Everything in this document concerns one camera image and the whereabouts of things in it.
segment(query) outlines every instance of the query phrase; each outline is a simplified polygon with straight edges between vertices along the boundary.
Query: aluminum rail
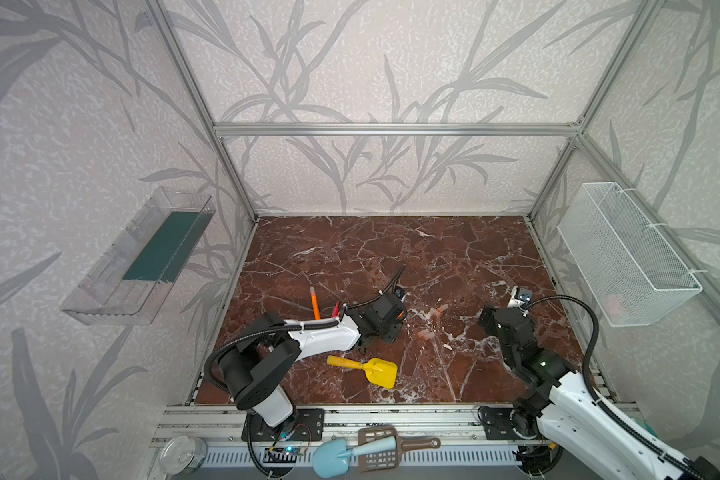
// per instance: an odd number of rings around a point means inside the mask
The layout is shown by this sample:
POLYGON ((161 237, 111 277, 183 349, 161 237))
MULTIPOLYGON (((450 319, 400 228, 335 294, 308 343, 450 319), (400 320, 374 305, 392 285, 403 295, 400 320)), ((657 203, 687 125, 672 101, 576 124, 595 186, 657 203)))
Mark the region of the aluminum rail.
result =
POLYGON ((202 99, 200 88, 197 86, 195 78, 192 76, 190 63, 186 60, 184 53, 181 51, 179 39, 173 31, 173 26, 168 17, 168 12, 165 10, 165 7, 160 0, 142 0, 142 2, 146 6, 146 16, 155 27, 155 30, 158 33, 157 36, 163 43, 163 47, 167 50, 168 56, 173 62, 173 66, 176 68, 176 72, 179 74, 187 94, 190 96, 195 112, 200 118, 202 129, 208 136, 211 148, 218 157, 219 162, 224 169, 224 173, 226 173, 227 177, 230 178, 232 185, 235 187, 235 191, 237 192, 238 197, 240 197, 240 201, 245 207, 248 217, 250 220, 255 220, 257 218, 256 211, 253 209, 253 204, 246 194, 246 189, 242 186, 240 176, 238 175, 237 170, 235 170, 235 166, 232 164, 232 159, 230 159, 230 154, 226 151, 226 148, 221 143, 221 140, 213 131, 213 120, 211 119, 209 109, 206 106, 206 102, 202 99))
MULTIPOLYGON (((475 404, 383 404, 316 405, 299 408, 326 410, 323 438, 344 437, 350 443, 360 428, 391 424, 402 436, 437 436, 443 445, 539 445, 542 440, 486 440, 475 404)), ((485 404, 511 408, 509 404, 485 404)), ((633 403, 616 404, 624 413, 642 418, 633 403)), ((244 446, 242 426, 246 413, 233 405, 168 407, 155 431, 151 447, 162 446, 169 438, 191 435, 203 438, 209 446, 244 446)))
POLYGON ((570 137, 575 124, 302 124, 218 123, 213 126, 220 137, 260 136, 446 136, 458 137, 570 137))

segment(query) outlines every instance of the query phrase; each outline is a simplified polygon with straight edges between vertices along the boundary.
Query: brown plastic scoop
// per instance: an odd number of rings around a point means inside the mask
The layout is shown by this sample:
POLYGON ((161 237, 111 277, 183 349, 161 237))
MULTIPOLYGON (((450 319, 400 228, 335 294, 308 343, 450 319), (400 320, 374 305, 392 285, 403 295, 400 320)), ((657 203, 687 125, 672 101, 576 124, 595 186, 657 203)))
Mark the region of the brown plastic scoop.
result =
POLYGON ((440 438, 422 437, 406 438, 398 435, 398 431, 391 425, 361 428, 358 431, 358 445, 374 442, 384 437, 396 437, 398 447, 390 452, 373 453, 358 457, 360 472, 375 472, 376 470, 389 470, 400 465, 400 457, 411 450, 425 448, 440 448, 440 438))

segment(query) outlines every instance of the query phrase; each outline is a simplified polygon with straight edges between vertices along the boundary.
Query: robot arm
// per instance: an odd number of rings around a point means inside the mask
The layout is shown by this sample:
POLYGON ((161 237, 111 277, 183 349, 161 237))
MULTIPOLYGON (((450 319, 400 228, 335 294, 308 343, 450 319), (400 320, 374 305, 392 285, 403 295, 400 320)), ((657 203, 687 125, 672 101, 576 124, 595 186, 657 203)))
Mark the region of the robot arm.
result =
MULTIPOLYGON (((499 340, 504 363, 530 388, 514 403, 519 435, 540 433, 605 480, 720 480, 703 457, 688 460, 590 388, 557 353, 539 347, 534 321, 524 310, 529 302, 530 292, 515 287, 508 308, 486 307, 480 314, 482 327, 499 340)), ((586 364, 583 370, 587 374, 586 364)))
POLYGON ((232 344, 206 360, 206 377, 225 387, 239 410, 253 410, 278 436, 298 424, 298 412, 280 381, 294 362, 330 351, 361 348, 381 337, 392 343, 406 317, 403 288, 396 279, 372 301, 342 309, 323 320, 281 320, 268 312, 246 327, 232 344), (218 361, 223 382, 210 367, 218 361))

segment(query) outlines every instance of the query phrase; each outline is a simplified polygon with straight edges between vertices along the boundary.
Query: yellow toy shovel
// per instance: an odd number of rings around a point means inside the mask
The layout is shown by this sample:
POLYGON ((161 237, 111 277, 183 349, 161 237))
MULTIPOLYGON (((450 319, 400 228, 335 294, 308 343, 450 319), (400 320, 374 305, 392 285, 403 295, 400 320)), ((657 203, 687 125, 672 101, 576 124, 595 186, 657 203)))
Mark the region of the yellow toy shovel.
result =
POLYGON ((348 369, 365 370, 365 378, 370 383, 383 386, 385 389, 393 388, 394 379, 398 376, 398 366, 382 359, 370 359, 367 363, 360 363, 343 359, 340 356, 328 355, 328 364, 343 366, 348 369))

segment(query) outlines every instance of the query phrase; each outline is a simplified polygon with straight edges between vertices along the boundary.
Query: clear plastic shelf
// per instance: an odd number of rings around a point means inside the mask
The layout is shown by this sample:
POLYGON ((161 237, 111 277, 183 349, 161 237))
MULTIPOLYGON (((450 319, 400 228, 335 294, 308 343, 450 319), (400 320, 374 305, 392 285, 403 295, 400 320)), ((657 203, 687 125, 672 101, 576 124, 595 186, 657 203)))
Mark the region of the clear plastic shelf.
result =
POLYGON ((149 325, 215 212, 208 194, 157 188, 61 310, 86 325, 149 325))

